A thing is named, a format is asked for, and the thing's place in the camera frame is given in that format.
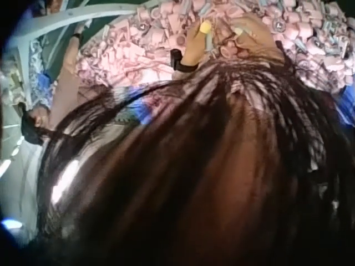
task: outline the person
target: person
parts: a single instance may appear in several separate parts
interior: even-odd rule
[[[199,48],[199,53],[196,53],[194,47],[187,49],[186,56],[184,56],[181,61],[183,64],[186,64],[187,67],[190,67],[191,64],[197,65],[204,53],[205,34],[198,31],[198,26],[199,24],[195,24],[193,29],[189,31],[188,38],[193,39],[193,42],[190,42],[190,44],[202,44],[202,46]],[[79,78],[75,75],[75,65],[83,30],[84,23],[78,24],[70,39],[64,55],[63,66],[59,74],[58,86],[53,96],[51,109],[49,110],[46,106],[41,104],[32,110],[26,110],[26,105],[23,103],[19,104],[23,113],[21,132],[25,140],[32,144],[42,145],[44,138],[50,136],[51,131],[53,131],[58,123],[72,110],[101,93],[112,89],[104,85],[94,86],[93,88],[79,86]],[[183,76],[186,76],[186,73],[177,70],[173,78],[179,79]],[[139,88],[140,87],[129,87],[120,89],[126,91],[127,95],[133,96]],[[149,119],[141,119],[141,116],[146,117],[146,113],[149,112],[148,107],[144,106],[143,103],[135,103],[129,107],[130,110],[133,110],[132,114],[126,114],[124,117],[135,117],[143,124],[149,121]]]
[[[76,58],[84,29],[85,23],[79,23],[70,38],[51,109],[39,104],[32,110],[26,110],[24,103],[19,104],[23,113],[21,133],[25,140],[32,144],[42,145],[44,136],[50,134],[68,113],[78,105],[96,97],[102,91],[108,90],[104,86],[94,88],[79,86],[80,80],[75,76]]]
[[[38,265],[337,265],[354,248],[354,150],[324,98],[294,75],[260,19],[237,19],[249,57],[214,59],[108,108],[71,112],[38,174]],[[190,64],[198,60],[193,54]],[[137,98],[179,95],[169,112],[101,147],[63,200],[66,165]]]

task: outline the finger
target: finger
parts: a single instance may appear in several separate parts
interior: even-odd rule
[[[250,37],[246,32],[242,32],[236,39],[237,47],[242,49],[251,50],[257,46],[257,43],[253,38]]]
[[[257,22],[257,23],[262,23],[262,19],[259,18],[257,15],[255,15],[254,13],[246,13],[243,15],[243,17],[245,18],[250,18],[253,21]]]
[[[187,31],[186,41],[193,40],[200,29],[200,21],[196,21],[192,27]]]
[[[238,24],[238,25],[243,25],[243,26],[249,26],[249,27],[252,27],[256,24],[256,21],[251,18],[251,17],[248,17],[246,16],[245,14],[240,17],[240,18],[234,18],[232,19],[232,24],[235,25],[235,24]]]

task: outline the pink hair curler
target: pink hair curler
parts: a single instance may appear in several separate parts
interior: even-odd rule
[[[325,57],[323,63],[328,71],[340,71],[345,68],[345,64],[340,57]]]
[[[147,9],[145,9],[144,7],[138,7],[137,14],[138,14],[138,19],[140,22],[141,21],[149,21],[151,19],[149,11]]]
[[[352,67],[346,66],[346,67],[344,68],[344,74],[345,74],[345,76],[352,76],[352,75],[353,75],[353,69],[352,69]]]
[[[283,5],[288,8],[293,8],[296,6],[296,0],[283,0]]]
[[[313,28],[309,23],[298,22],[298,30],[300,31],[299,36],[301,38],[309,38],[313,35]]]
[[[160,4],[160,12],[165,14],[172,14],[174,9],[174,3],[171,1]]]
[[[170,28],[171,28],[171,31],[173,32],[173,34],[176,34],[179,31],[181,31],[179,14],[173,13],[171,15],[168,15],[168,21],[169,21]]]
[[[309,11],[309,10],[315,9],[315,7],[312,3],[306,2],[306,1],[301,1],[301,6],[304,11]]]
[[[241,17],[243,14],[244,14],[244,10],[241,9],[240,7],[231,7],[229,9],[227,9],[226,11],[226,15],[229,17],[229,18],[238,18],[238,17]]]
[[[166,36],[167,38],[170,37],[170,32],[169,32],[168,29],[164,29],[164,33],[165,33],[165,36]]]
[[[322,12],[318,10],[307,10],[307,14],[309,15],[310,19],[323,19]]]
[[[168,39],[168,45],[171,48],[183,47],[186,44],[186,37],[184,35],[173,35]]]
[[[354,56],[352,53],[348,53],[348,57],[344,59],[344,63],[349,68],[352,68],[354,66]]]
[[[160,9],[158,7],[153,8],[150,12],[150,16],[152,19],[158,19],[161,17]]]
[[[346,86],[346,83],[345,83],[344,79],[339,80],[339,82],[338,82],[338,89],[342,89],[342,88],[344,88],[345,86]]]
[[[305,13],[300,13],[301,21],[309,23],[311,21],[310,17],[308,14]]]
[[[130,27],[129,31],[131,33],[131,36],[136,36],[139,33],[139,30],[135,26]]]
[[[181,4],[175,4],[173,6],[173,13],[180,13],[181,10]]]
[[[354,84],[354,78],[353,76],[345,76],[344,82],[346,85],[350,86]]]
[[[322,28],[323,21],[320,19],[311,19],[311,25],[314,28]]]
[[[307,50],[310,54],[320,54],[325,55],[326,52],[321,48],[322,44],[315,37],[310,37],[310,39],[306,43]]]
[[[286,30],[283,33],[287,39],[296,40],[300,33],[300,30],[295,24],[287,23]]]
[[[206,0],[192,0],[192,8],[194,12],[198,12],[204,7]]]
[[[220,53],[224,58],[231,58],[232,54],[229,52],[229,49],[225,46],[220,47]]]
[[[332,17],[336,17],[339,14],[338,8],[330,4],[326,4],[326,12]]]
[[[345,69],[337,71],[339,79],[344,79],[345,78]]]
[[[163,42],[165,33],[163,29],[155,28],[151,30],[151,41],[154,45],[158,45]]]
[[[296,23],[301,21],[300,15],[296,12],[284,12],[283,18],[289,23]]]
[[[280,10],[276,6],[268,6],[265,11],[269,17],[272,17],[272,18],[282,17],[282,10]]]
[[[265,25],[272,26],[272,18],[269,17],[269,16],[263,17],[263,18],[262,18],[262,22],[263,22]]]
[[[184,35],[180,35],[176,37],[176,44],[178,46],[185,46],[186,44],[186,37]]]

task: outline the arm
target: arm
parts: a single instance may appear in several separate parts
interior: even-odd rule
[[[182,65],[193,67],[201,63],[201,60],[205,55],[206,35],[210,29],[211,24],[209,22],[203,22],[202,24],[196,23],[191,29],[189,29],[186,36],[185,54],[181,60]],[[176,70],[172,75],[172,79],[184,79],[190,74],[191,73],[184,73]]]
[[[79,51],[79,38],[70,39],[63,66],[58,78],[58,86],[53,96],[49,127],[54,130],[60,121],[78,105],[79,79],[75,76],[75,65]]]

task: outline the blue patterned fabric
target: blue patterned fabric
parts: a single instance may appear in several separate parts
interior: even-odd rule
[[[354,84],[347,86],[338,102],[338,114],[343,125],[355,126]]]
[[[128,87],[128,97],[137,96],[142,91],[142,86],[131,86]],[[142,98],[134,101],[128,108],[132,110],[135,117],[140,121],[142,125],[147,125],[151,121],[151,113],[147,105],[144,104]]]

